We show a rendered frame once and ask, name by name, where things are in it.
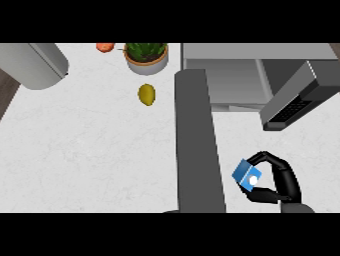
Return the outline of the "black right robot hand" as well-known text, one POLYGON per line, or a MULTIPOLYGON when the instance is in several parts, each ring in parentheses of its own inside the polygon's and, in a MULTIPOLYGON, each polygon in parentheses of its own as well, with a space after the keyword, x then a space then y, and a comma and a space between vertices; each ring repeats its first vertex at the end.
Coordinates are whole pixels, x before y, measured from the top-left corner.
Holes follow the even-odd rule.
POLYGON ((270 164, 274 183, 274 190, 261 187, 253 187, 251 190, 246 190, 242 185, 237 185, 246 199, 256 203, 299 203, 301 190, 287 162, 267 151, 258 151, 246 159, 246 162, 251 166, 255 166, 261 162, 270 164))

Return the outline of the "blue milk carton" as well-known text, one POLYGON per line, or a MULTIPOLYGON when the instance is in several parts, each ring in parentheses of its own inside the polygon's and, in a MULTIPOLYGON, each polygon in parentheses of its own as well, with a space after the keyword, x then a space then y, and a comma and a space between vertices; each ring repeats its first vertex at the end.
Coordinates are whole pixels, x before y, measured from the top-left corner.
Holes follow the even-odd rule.
POLYGON ((245 191, 252 191, 259 177, 259 170, 248 163, 245 159, 242 159, 233 170, 231 178, 234 179, 237 185, 243 188, 245 191))

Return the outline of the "dark grey microwave door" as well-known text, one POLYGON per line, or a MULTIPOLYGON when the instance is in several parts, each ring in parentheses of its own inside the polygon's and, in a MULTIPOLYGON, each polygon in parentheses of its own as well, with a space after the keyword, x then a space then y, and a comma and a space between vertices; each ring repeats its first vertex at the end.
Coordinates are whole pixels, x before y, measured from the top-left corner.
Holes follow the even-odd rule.
POLYGON ((177 201, 180 213, 224 213, 224 194, 203 69, 174 75, 177 201))

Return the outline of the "grey microwave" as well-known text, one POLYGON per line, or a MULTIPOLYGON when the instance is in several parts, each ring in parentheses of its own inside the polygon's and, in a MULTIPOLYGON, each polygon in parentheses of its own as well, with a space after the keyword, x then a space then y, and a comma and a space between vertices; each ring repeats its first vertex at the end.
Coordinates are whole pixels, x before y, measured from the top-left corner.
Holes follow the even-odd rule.
POLYGON ((326 43, 183 43, 180 67, 205 71, 214 112, 255 112, 283 130, 338 92, 340 62, 326 43))

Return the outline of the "yellow mango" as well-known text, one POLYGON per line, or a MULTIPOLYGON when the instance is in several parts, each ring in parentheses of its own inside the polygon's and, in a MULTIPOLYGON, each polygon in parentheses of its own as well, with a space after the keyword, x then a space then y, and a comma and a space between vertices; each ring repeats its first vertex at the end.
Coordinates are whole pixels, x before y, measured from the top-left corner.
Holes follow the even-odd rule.
POLYGON ((155 101, 155 88, 153 88, 153 86, 150 84, 143 84, 138 87, 137 96, 138 96, 140 102, 146 106, 150 106, 153 104, 153 101, 155 101))

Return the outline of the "potted green plant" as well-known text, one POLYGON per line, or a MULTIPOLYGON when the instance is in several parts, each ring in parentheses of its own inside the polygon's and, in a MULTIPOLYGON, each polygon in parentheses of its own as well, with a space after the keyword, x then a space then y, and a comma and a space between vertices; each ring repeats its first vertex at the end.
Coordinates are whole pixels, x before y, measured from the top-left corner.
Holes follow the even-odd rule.
POLYGON ((122 53, 127 66, 137 75, 155 75, 166 66, 168 45, 165 43, 127 43, 122 53))

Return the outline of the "orange fruit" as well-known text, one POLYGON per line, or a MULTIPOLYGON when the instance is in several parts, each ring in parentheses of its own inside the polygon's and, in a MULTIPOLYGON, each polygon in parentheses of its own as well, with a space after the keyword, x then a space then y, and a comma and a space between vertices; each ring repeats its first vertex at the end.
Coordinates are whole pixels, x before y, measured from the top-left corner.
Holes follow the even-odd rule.
POLYGON ((113 50, 113 46, 115 46, 113 43, 97 43, 97 44, 96 44, 96 49, 97 49, 101 53, 106 53, 106 52, 110 52, 110 51, 113 50))

